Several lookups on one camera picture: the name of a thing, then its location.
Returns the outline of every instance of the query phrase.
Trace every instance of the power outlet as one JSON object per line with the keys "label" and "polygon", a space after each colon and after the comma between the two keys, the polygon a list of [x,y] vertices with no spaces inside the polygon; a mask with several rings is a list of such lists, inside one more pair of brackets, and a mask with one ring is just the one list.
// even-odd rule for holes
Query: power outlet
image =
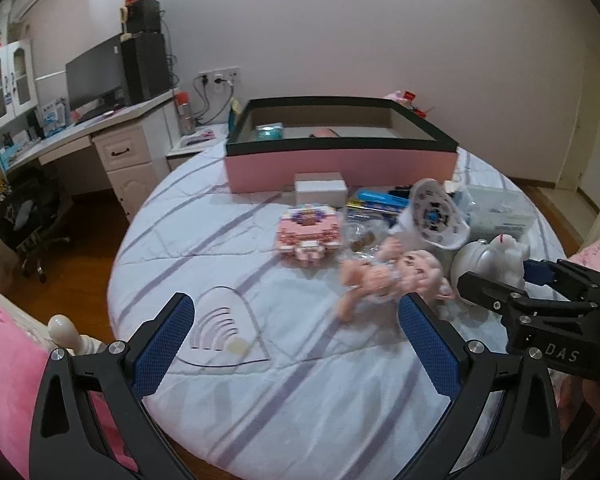
{"label": "power outlet", "polygon": [[216,78],[221,78],[225,81],[231,81],[234,84],[234,88],[240,83],[240,67],[237,66],[231,68],[208,70],[206,72],[200,72],[198,75],[206,75],[209,80],[209,84],[212,85],[216,93],[224,93],[229,91],[228,83],[221,82],[219,84],[216,84]]}

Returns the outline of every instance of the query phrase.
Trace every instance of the textured blue pad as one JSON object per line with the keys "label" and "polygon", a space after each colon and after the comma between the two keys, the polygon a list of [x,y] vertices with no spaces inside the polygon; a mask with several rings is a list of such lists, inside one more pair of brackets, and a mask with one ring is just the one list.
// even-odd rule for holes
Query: textured blue pad
{"label": "textured blue pad", "polygon": [[458,360],[409,296],[398,304],[398,322],[436,391],[454,400],[462,389]]}
{"label": "textured blue pad", "polygon": [[555,274],[547,262],[536,262],[527,260],[523,263],[525,266],[525,281],[535,285],[548,285],[551,283]]}
{"label": "textured blue pad", "polygon": [[193,325],[195,309],[184,296],[157,330],[134,365],[132,391],[138,399],[153,395]]}

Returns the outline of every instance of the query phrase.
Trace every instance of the round table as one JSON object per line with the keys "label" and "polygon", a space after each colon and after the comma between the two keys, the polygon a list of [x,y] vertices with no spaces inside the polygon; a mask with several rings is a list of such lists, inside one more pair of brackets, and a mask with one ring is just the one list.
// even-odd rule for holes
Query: round table
{"label": "round table", "polygon": [[[456,181],[517,189],[458,152]],[[219,145],[171,173],[134,218],[114,263],[108,300],[117,338],[128,339],[175,292],[196,305],[192,332],[144,400],[148,411],[187,450],[246,480],[392,479],[448,397],[435,391],[397,326],[395,305],[360,304],[354,322],[337,321],[345,289],[336,263],[303,269],[272,249],[292,197],[231,194],[223,157]],[[531,257],[563,258],[536,213]],[[465,339],[504,352],[495,314],[455,301],[436,308]],[[461,463],[475,453],[496,400]]]}

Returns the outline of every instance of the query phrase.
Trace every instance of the open box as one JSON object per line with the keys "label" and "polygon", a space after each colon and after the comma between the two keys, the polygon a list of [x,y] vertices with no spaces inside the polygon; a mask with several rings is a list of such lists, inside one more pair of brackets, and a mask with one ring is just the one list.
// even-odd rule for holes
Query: open box
{"label": "open box", "polygon": [[[282,123],[283,139],[258,140],[257,126]],[[311,138],[316,128],[337,137]],[[365,97],[251,100],[226,143],[233,192],[280,190],[297,173],[338,172],[350,186],[450,180],[458,143],[398,103]]]}

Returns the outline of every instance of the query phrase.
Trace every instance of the silver bolt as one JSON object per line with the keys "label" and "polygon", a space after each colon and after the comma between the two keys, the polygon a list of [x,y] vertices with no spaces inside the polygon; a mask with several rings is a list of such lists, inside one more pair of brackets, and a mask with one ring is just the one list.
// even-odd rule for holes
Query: silver bolt
{"label": "silver bolt", "polygon": [[114,341],[109,345],[109,353],[110,354],[119,354],[125,349],[124,341]]}
{"label": "silver bolt", "polygon": [[481,354],[482,352],[484,352],[484,345],[480,341],[469,341],[467,346],[469,348],[469,352],[472,352],[474,354]]}
{"label": "silver bolt", "polygon": [[53,361],[59,361],[64,357],[64,348],[56,348],[53,352],[51,352],[51,359]]}
{"label": "silver bolt", "polygon": [[529,357],[531,357],[532,359],[542,359],[542,352],[540,351],[539,348],[536,348],[535,346],[532,346],[529,349]]}

